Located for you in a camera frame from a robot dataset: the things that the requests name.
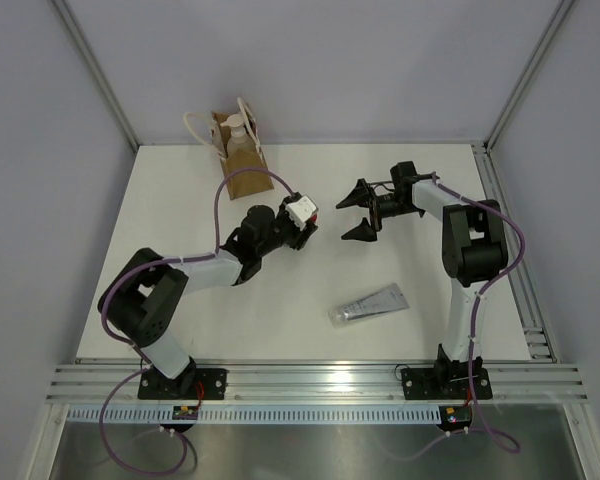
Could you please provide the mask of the beige pump bottle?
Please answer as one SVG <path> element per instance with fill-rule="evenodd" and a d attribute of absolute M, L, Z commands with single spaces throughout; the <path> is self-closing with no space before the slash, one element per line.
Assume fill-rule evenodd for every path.
<path fill-rule="evenodd" d="M 244 117 L 241 114 L 232 114 L 221 124 L 230 129 L 230 138 L 227 142 L 227 155 L 231 156 L 238 151 L 256 153 L 256 144 L 247 132 Z"/>

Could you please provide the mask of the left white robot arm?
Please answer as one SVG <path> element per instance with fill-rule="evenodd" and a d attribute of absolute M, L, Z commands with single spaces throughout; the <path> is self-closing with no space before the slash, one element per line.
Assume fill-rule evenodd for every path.
<path fill-rule="evenodd" d="M 254 277 L 269 253 L 302 249 L 316 231 L 317 205 L 294 193 L 278 209 L 256 205 L 215 253 L 167 258 L 138 250 L 101 296 L 97 309 L 147 364 L 140 375 L 143 400 L 221 400 L 226 372 L 201 368 L 170 324 L 183 296 L 238 286 Z"/>

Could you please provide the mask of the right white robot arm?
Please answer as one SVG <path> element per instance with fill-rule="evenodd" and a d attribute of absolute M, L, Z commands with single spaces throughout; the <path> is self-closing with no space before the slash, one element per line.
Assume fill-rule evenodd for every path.
<path fill-rule="evenodd" d="M 404 397 L 490 399 L 493 394 L 480 351 L 481 305 L 487 289 L 505 275 L 509 262 L 500 205 L 454 193 L 436 174 L 418 173 L 411 161 L 396 164 L 390 175 L 386 194 L 377 194 L 377 183 L 360 178 L 336 206 L 368 211 L 359 225 L 343 234 L 345 240 L 374 242 L 384 220 L 411 213 L 429 214 L 441 223 L 441 259 L 451 280 L 449 320 L 433 365 L 401 368 Z"/>

